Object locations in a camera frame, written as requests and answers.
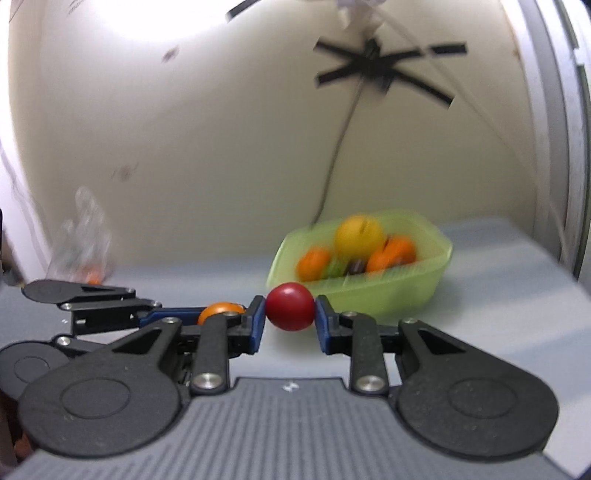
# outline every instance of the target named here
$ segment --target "green container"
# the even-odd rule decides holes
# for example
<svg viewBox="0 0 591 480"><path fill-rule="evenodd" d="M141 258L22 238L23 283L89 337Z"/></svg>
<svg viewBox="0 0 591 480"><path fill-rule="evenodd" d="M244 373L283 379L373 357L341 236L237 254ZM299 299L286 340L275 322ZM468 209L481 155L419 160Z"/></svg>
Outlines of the green container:
<svg viewBox="0 0 591 480"><path fill-rule="evenodd" d="M304 285L315 297L326 295L337 312L354 310L378 319L389 313L424 305L435 293L451 259L452 243L437 227L414 212L389 210L371 216L380 222L387 235L406 235L413 239L417 247L417 261L388 269L382 274L350 275ZM273 260L267 286L298 281L296 264L313 245L334 250L335 231L341 221L318 223L287 235Z"/></svg>

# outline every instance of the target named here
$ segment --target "orange ball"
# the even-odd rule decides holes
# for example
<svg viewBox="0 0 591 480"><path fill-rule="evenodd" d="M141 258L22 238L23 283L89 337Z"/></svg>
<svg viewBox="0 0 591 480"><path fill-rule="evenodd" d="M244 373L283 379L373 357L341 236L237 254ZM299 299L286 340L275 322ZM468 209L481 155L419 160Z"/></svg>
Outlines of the orange ball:
<svg viewBox="0 0 591 480"><path fill-rule="evenodd" d="M199 318L197 319L197 325L203 325L205 320L211 315L223 312L244 313L244 307L238 303L229 303L228 301L212 303L209 307L201 312Z"/></svg>
<svg viewBox="0 0 591 480"><path fill-rule="evenodd" d="M365 267L367 273L386 270L392 267L396 262L396 258L386 250L377 250L369 257L368 264Z"/></svg>
<svg viewBox="0 0 591 480"><path fill-rule="evenodd" d="M331 259L332 253L326 248L310 248L295 267L298 279L303 282L320 280Z"/></svg>
<svg viewBox="0 0 591 480"><path fill-rule="evenodd" d="M394 235L386 241L384 251L396 258L395 264L406 265L417 259L417 247L407 236Z"/></svg>

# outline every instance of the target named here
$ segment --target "dark purple fruit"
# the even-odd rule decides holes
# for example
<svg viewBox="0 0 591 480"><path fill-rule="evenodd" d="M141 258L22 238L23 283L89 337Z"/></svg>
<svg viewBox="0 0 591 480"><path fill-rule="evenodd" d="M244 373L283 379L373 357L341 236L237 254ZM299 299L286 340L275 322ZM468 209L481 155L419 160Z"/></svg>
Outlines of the dark purple fruit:
<svg viewBox="0 0 591 480"><path fill-rule="evenodd" d="M345 275L359 275L365 273L365 266L367 262L360 258L354 258L350 260L347 264L347 269L345 270Z"/></svg>

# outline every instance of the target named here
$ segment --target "red ball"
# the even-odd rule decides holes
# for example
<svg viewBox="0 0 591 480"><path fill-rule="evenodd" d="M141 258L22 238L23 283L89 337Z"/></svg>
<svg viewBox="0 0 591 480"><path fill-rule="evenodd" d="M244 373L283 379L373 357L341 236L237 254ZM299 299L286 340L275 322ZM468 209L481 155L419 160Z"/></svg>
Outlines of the red ball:
<svg viewBox="0 0 591 480"><path fill-rule="evenodd" d="M312 325L316 314L314 297L299 283L283 283L267 295L265 314L281 330L295 332Z"/></svg>

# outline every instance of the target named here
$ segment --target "clear plastic bag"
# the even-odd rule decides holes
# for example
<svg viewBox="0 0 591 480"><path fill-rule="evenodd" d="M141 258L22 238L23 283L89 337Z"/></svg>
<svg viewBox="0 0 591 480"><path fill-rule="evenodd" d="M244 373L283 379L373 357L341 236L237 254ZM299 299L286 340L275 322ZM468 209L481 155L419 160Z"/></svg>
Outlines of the clear plastic bag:
<svg viewBox="0 0 591 480"><path fill-rule="evenodd" d="M56 236L47 278L101 284L111 270L111 232L105 213L85 187L76 192L77 221L65 221Z"/></svg>

